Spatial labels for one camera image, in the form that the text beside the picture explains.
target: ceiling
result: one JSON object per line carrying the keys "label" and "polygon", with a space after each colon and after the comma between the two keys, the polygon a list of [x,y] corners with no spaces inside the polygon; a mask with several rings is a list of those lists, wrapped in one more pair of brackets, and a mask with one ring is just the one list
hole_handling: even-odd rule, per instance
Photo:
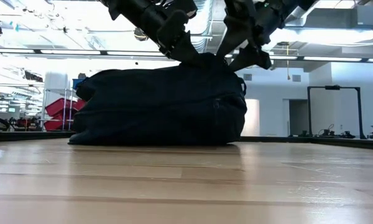
{"label": "ceiling", "polygon": [[[225,3],[195,2],[198,15],[186,28],[191,30],[193,45],[199,52],[215,53],[226,30]],[[362,22],[362,15],[355,16],[373,10],[356,12],[353,9],[357,7],[373,8],[373,0],[320,0],[304,26],[287,25],[284,30],[275,31],[272,42],[264,49],[270,54],[373,57],[373,38],[366,35],[373,31],[373,20]],[[120,16],[112,21],[108,9],[94,0],[0,0],[0,21],[0,47],[4,48],[158,51],[152,41],[139,42],[134,38],[135,27],[127,19]],[[288,42],[288,50],[279,42]],[[289,66],[309,70],[315,64],[291,62]],[[285,65],[275,61],[273,68]]]}

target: black frame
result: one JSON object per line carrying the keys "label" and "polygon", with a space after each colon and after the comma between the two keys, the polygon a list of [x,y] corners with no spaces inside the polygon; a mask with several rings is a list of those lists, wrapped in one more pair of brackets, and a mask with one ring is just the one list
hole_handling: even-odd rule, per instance
{"label": "black frame", "polygon": [[361,87],[341,87],[338,85],[335,86],[308,86],[306,88],[308,93],[308,134],[312,137],[312,125],[311,125],[311,89],[312,88],[322,88],[325,90],[340,90],[340,89],[353,89],[357,92],[358,99],[358,120],[359,120],[359,137],[360,139],[366,139],[363,133],[362,127],[362,105],[361,105]]}

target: white wall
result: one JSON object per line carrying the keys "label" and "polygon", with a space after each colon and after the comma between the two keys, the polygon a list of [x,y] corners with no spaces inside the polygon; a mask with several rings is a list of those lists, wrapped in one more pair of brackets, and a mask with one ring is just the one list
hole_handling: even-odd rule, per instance
{"label": "white wall", "polygon": [[260,136],[285,136],[283,99],[306,99],[308,74],[302,68],[290,68],[290,76],[301,75],[302,81],[297,83],[287,80],[286,68],[273,71],[252,68],[237,72],[240,77],[245,73],[252,74],[252,81],[246,81],[246,98],[259,100],[260,104]]}
{"label": "white wall", "polygon": [[[360,87],[363,132],[372,132],[373,63],[327,63],[310,73],[310,85]],[[311,116],[313,134],[334,124],[336,134],[350,131],[359,136],[357,91],[312,90]]]}
{"label": "white wall", "polygon": [[[332,85],[331,64],[310,72],[310,86]],[[321,129],[334,123],[333,92],[323,89],[311,89],[311,125],[312,133],[318,134]]]}
{"label": "white wall", "polygon": [[[372,132],[373,125],[373,63],[331,63],[333,84],[361,87],[362,128],[364,134]],[[335,91],[334,131],[350,131],[359,135],[356,90]]]}

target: red storage container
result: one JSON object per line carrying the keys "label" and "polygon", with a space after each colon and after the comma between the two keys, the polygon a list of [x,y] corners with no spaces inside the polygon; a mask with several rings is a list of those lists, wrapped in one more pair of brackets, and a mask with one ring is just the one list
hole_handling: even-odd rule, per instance
{"label": "red storage container", "polygon": [[[69,113],[65,115],[66,119],[69,119]],[[59,121],[46,121],[44,122],[44,127],[47,131],[54,131],[54,130],[61,130],[63,124],[63,113],[58,113],[56,116],[52,118],[52,120],[59,120]],[[69,127],[69,122],[65,122],[65,130]]]}
{"label": "red storage container", "polygon": [[[83,106],[85,102],[83,100],[78,100],[77,102],[72,102],[72,110],[79,111]],[[63,106],[65,105],[65,108],[67,110],[70,109],[70,100],[67,100],[65,104],[65,99],[60,98],[51,103],[50,105],[45,107],[45,110],[47,111],[47,114],[51,117],[55,116],[58,113],[63,114]]]}
{"label": "red storage container", "polygon": [[79,99],[79,100],[77,100],[77,102],[75,102],[72,106],[73,106],[77,111],[79,111],[79,110],[82,109],[82,107],[85,106],[85,104],[86,104],[86,102],[85,102],[84,100]]}

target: door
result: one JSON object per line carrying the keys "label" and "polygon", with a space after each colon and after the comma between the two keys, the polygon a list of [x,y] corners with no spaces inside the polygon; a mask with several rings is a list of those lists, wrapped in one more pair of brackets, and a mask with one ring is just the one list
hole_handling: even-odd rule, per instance
{"label": "door", "polygon": [[290,135],[290,103],[283,100],[283,137]]}
{"label": "door", "polygon": [[308,130],[308,100],[289,100],[290,134],[299,135]]}

